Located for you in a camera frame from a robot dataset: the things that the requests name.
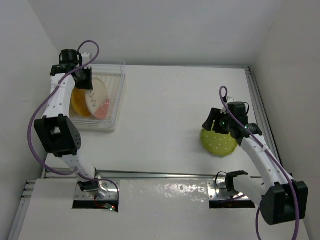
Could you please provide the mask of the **front aluminium frame rail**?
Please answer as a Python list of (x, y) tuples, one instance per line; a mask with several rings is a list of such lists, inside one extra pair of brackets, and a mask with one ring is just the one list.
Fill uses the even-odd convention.
[[(169, 172), (143, 172), (143, 171), (119, 171), (101, 170), (97, 172), (106, 179), (214, 179), (214, 174), (169, 173)], [(76, 175), (58, 175), (49, 170), (42, 172), (41, 179), (75, 179)]]

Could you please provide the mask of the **green dotted plate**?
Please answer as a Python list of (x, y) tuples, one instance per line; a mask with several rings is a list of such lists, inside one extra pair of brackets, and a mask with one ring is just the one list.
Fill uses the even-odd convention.
[(205, 129), (200, 132), (200, 141), (205, 150), (218, 157), (231, 155), (238, 147), (236, 140), (230, 134), (220, 134)]

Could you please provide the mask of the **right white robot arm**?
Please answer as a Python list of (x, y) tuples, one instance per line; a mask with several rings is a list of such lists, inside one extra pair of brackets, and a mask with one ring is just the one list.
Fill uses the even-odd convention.
[(270, 226), (305, 218), (307, 185), (296, 181), (275, 159), (258, 125), (248, 122), (244, 102), (229, 102), (227, 109), (212, 108), (202, 128), (230, 135), (249, 156), (264, 183), (254, 184), (246, 171), (238, 170), (226, 174), (224, 190), (247, 196)]

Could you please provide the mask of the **orange dotted plate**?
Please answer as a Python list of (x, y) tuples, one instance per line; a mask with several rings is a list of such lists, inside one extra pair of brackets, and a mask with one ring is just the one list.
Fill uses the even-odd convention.
[(91, 113), (86, 103), (86, 90), (74, 88), (70, 99), (73, 110), (81, 117), (90, 117)]

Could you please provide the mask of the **small green circuit board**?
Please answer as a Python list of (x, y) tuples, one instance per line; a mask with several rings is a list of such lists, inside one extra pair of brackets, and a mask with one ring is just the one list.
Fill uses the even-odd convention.
[(113, 206), (109, 203), (106, 203), (106, 202), (100, 202), (95, 199), (94, 203), (95, 203), (95, 206), (99, 209), (105, 209), (105, 210), (112, 211), (112, 212), (114, 212), (116, 210), (115, 206)]

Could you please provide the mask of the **white foreground cover board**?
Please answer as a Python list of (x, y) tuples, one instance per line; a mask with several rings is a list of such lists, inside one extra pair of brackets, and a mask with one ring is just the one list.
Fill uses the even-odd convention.
[(270, 226), (255, 208), (211, 209), (204, 180), (121, 180), (118, 212), (74, 209), (76, 181), (39, 179), (22, 240), (290, 240), (293, 222)]

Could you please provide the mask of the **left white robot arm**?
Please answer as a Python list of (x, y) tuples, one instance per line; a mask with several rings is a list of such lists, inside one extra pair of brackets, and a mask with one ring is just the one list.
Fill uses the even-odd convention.
[(92, 69), (83, 63), (82, 55), (75, 49), (64, 49), (59, 64), (50, 72), (51, 92), (46, 109), (33, 123), (44, 150), (61, 159), (76, 175), (80, 190), (91, 198), (102, 191), (96, 169), (80, 152), (81, 134), (70, 120), (70, 103), (74, 89), (92, 90)]

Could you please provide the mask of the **white pink floral plate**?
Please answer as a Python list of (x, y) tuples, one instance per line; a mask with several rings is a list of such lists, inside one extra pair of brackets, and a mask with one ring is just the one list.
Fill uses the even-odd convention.
[(103, 81), (97, 77), (92, 79), (92, 90), (85, 91), (86, 106), (93, 117), (104, 120), (109, 111), (110, 98)]

